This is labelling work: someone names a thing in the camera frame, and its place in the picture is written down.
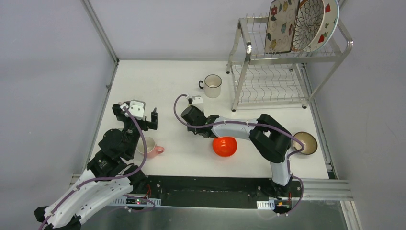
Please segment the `white mug black handle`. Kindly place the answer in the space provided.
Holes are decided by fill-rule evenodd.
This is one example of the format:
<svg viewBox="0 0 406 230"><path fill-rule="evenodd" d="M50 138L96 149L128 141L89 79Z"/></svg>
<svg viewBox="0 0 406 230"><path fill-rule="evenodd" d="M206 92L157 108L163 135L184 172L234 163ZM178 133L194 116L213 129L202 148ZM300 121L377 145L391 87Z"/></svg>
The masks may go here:
<svg viewBox="0 0 406 230"><path fill-rule="evenodd" d="M221 93L222 82L223 81L220 76L210 74L206 76L204 80L200 80L198 85L208 98L217 98Z"/></svg>

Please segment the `square floral plate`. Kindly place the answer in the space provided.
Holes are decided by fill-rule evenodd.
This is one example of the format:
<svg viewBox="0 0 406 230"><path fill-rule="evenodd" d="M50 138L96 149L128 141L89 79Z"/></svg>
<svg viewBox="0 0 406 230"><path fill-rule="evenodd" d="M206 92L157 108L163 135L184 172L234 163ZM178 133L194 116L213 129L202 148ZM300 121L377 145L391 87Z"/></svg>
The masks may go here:
<svg viewBox="0 0 406 230"><path fill-rule="evenodd" d="M265 53L289 53L299 9L299 0L274 0L270 5L265 40Z"/></svg>

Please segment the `brown petal pattern plate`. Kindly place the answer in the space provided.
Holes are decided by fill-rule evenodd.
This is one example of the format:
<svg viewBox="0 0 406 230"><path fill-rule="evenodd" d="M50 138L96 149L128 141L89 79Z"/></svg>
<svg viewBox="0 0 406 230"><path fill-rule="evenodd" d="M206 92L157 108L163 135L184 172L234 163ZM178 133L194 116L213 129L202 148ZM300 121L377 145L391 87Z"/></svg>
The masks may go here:
<svg viewBox="0 0 406 230"><path fill-rule="evenodd" d="M299 4L292 51L306 49L315 38L324 16L322 0L302 0Z"/></svg>

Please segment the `watermelon pattern round plate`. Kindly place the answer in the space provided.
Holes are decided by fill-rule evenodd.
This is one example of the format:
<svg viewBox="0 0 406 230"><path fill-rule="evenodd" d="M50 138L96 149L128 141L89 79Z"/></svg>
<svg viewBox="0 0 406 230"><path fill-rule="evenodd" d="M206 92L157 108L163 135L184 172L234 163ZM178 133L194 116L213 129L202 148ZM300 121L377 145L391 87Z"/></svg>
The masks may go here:
<svg viewBox="0 0 406 230"><path fill-rule="evenodd" d="M304 52L315 52L320 50L331 38L339 19L339 4L337 0L323 0L323 19L321 25Z"/></svg>

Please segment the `brown dish under right arm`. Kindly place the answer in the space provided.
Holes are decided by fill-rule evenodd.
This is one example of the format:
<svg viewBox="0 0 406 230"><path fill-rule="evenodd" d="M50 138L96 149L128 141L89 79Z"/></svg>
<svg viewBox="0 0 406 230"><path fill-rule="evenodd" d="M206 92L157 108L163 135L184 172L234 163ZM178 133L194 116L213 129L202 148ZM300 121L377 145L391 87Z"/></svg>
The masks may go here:
<svg viewBox="0 0 406 230"><path fill-rule="evenodd" d="M317 140L310 133L301 131L295 133L293 137L298 139L304 145L304 149L300 152L301 154L311 155L317 151Z"/></svg>

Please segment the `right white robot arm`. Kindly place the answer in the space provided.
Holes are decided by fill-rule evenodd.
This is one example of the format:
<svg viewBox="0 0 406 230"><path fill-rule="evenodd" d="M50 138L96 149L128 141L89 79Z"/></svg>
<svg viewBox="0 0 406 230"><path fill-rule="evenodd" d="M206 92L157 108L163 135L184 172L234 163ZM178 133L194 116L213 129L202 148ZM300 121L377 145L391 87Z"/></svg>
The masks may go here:
<svg viewBox="0 0 406 230"><path fill-rule="evenodd" d="M257 119L232 120L218 115L206 117L196 106L187 107L176 118L187 130L204 138L237 138L249 140L257 152L270 162L272 191L284 196L291 190L292 176L287 160L288 150L297 139L268 114Z"/></svg>

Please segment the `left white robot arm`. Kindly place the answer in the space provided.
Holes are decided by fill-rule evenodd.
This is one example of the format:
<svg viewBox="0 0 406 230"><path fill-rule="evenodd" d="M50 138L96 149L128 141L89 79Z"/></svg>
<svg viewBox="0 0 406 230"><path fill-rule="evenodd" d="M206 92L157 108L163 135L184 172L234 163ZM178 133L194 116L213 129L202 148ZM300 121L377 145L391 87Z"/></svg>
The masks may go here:
<svg viewBox="0 0 406 230"><path fill-rule="evenodd" d="M148 121L145 106L145 102L139 100L112 106L113 114L123 127L107 130L98 144L99 151L77 181L57 201L34 211L41 230L79 230L115 199L145 190L146 176L141 169L147 161L147 151L139 165L130 163L138 143L147 143L144 132L158 128L156 109Z"/></svg>

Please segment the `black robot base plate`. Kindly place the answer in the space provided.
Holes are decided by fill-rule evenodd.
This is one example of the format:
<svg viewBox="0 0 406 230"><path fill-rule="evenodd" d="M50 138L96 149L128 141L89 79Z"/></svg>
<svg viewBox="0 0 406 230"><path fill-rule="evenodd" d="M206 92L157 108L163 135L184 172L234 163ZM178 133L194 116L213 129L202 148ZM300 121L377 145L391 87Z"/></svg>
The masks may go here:
<svg viewBox="0 0 406 230"><path fill-rule="evenodd" d="M280 186L270 178L150 175L138 182L132 193L158 199L164 207L257 209L262 201L291 204L302 190L295 179Z"/></svg>

